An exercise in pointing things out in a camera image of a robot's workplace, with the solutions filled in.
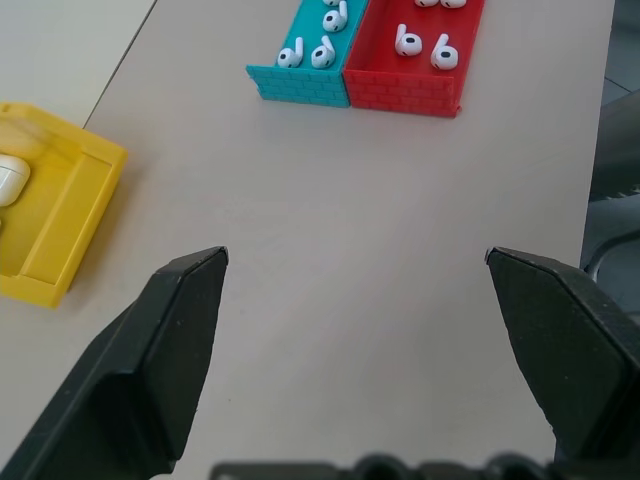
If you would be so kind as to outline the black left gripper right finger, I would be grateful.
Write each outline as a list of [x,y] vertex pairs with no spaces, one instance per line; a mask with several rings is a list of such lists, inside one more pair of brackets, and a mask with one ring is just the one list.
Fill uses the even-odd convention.
[[640,325],[578,268],[501,247],[485,262],[559,451],[640,463]]

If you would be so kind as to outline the teal brick-pattern tray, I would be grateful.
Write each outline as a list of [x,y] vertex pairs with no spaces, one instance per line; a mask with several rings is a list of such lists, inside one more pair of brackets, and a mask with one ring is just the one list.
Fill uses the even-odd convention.
[[[246,66],[247,74],[256,84],[262,99],[341,108],[350,106],[343,71],[369,0],[345,1],[345,28],[328,33],[322,27],[322,18],[333,8],[323,0],[301,0],[282,44],[284,48],[294,48],[295,40],[303,39],[300,65],[282,68],[272,62],[270,65]],[[328,67],[316,69],[311,63],[312,52],[322,45],[321,37],[324,35],[329,37],[336,55]]]

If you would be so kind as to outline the yellow plastic tray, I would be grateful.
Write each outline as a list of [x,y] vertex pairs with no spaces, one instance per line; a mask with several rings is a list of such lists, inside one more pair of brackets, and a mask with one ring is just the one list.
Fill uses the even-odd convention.
[[126,150],[35,106],[0,102],[0,154],[30,177],[0,207],[0,295],[55,307],[68,290],[127,161]]

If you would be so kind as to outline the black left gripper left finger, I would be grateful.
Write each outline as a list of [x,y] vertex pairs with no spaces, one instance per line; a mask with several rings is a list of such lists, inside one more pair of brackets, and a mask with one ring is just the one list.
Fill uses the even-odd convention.
[[0,480],[150,480],[184,454],[209,370],[224,247],[170,261],[87,346]]

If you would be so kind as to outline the red brick-pattern tray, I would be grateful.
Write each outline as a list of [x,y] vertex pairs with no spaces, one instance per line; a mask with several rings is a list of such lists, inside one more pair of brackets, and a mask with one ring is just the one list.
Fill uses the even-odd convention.
[[[460,110],[464,84],[481,23],[485,0],[467,0],[459,9],[438,3],[420,8],[414,0],[370,0],[346,62],[344,80],[357,108],[440,117]],[[395,51],[397,26],[422,38],[413,57]],[[442,33],[459,53],[450,71],[431,65],[431,52]]]

